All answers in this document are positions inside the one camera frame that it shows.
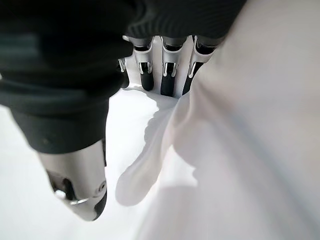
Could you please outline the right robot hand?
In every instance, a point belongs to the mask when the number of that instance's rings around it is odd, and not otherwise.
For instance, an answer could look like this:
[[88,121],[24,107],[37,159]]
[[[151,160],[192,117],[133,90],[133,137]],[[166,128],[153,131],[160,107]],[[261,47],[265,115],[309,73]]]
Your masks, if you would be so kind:
[[151,81],[152,39],[174,57],[190,35],[198,49],[223,41],[243,0],[3,0],[0,103],[39,154],[53,192],[85,221],[107,200],[104,147],[109,99],[137,53]]

